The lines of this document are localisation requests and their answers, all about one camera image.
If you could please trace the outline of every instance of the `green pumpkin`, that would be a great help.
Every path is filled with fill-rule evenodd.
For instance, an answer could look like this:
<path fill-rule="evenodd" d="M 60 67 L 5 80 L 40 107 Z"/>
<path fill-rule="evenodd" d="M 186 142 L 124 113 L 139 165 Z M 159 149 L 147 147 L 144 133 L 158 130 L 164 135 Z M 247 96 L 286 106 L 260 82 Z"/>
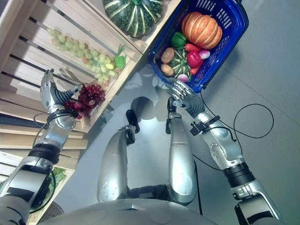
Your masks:
<path fill-rule="evenodd" d="M 188 81 L 191 79 L 190 69 L 191 67 L 187 63 L 187 52 L 184 48 L 174 48 L 174 57 L 171 62 L 168 63 L 174 71 L 174 78 L 177 78 L 180 74 L 188 76 Z"/>
<path fill-rule="evenodd" d="M 151 33 L 161 17 L 163 0 L 102 0 L 105 13 L 122 31 L 134 38 Z"/>

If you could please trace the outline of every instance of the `blue basket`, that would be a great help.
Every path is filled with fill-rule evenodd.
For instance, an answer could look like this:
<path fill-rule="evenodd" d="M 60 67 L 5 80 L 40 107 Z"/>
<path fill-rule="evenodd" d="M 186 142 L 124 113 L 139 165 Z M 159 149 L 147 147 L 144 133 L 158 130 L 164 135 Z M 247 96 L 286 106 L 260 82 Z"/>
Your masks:
<path fill-rule="evenodd" d="M 188 83 L 194 92 L 199 93 L 213 78 L 244 34 L 249 20 L 241 0 L 182 0 L 161 30 L 149 53 L 154 71 L 165 83 L 173 83 L 176 79 L 163 75 L 160 69 L 160 57 L 165 49 L 171 46 L 173 34 L 181 31 L 181 22 L 184 17 L 194 11 L 211 15 L 223 31 L 219 44 L 210 51 L 210 57 L 204 61 L 197 74 L 192 76 Z"/>

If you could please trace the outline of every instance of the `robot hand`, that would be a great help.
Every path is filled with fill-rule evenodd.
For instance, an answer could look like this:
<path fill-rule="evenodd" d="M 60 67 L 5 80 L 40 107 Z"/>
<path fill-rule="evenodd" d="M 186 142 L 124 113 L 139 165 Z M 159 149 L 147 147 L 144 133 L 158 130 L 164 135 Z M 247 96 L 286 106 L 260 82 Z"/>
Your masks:
<path fill-rule="evenodd" d="M 54 69 L 45 72 L 40 89 L 43 105 L 50 113 L 59 108 L 59 105 L 64 105 L 79 90 L 79 86 L 67 91 L 58 90 L 53 79 L 53 72 Z"/>
<path fill-rule="evenodd" d="M 185 108 L 193 118 L 204 112 L 202 100 L 185 83 L 176 81 L 174 86 L 167 85 L 167 87 L 172 90 L 172 95 L 176 99 L 173 101 L 174 106 Z"/>

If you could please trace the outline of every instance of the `bell pepper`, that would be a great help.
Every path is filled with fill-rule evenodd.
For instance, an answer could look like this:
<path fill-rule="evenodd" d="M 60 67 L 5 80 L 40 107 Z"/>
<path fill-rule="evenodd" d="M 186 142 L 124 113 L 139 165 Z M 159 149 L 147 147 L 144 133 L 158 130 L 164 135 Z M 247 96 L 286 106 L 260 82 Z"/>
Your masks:
<path fill-rule="evenodd" d="M 187 38 L 181 32 L 176 32 L 171 40 L 172 46 L 174 48 L 184 48 Z"/>
<path fill-rule="evenodd" d="M 202 64 L 202 62 L 203 62 L 203 59 L 201 59 L 198 52 L 193 51 L 193 52 L 189 52 L 187 54 L 187 64 L 191 68 L 197 68 L 198 66 L 200 66 Z"/>

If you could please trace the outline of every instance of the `pumpkin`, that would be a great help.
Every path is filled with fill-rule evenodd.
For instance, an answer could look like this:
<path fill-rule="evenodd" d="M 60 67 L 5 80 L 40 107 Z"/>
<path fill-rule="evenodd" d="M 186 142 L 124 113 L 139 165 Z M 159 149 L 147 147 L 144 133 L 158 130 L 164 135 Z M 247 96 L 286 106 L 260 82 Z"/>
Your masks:
<path fill-rule="evenodd" d="M 204 49 L 212 49 L 222 37 L 217 21 L 199 12 L 189 13 L 181 24 L 181 30 L 190 42 Z"/>
<path fill-rule="evenodd" d="M 163 0 L 103 0 L 102 3 L 111 21 L 134 38 L 151 33 L 163 7 Z"/>
<path fill-rule="evenodd" d="M 191 67 L 187 64 L 187 52 L 182 49 L 174 48 L 174 57 L 168 65 L 174 71 L 174 78 L 177 78 L 180 74 L 188 76 L 188 81 L 191 79 L 190 69 Z"/>

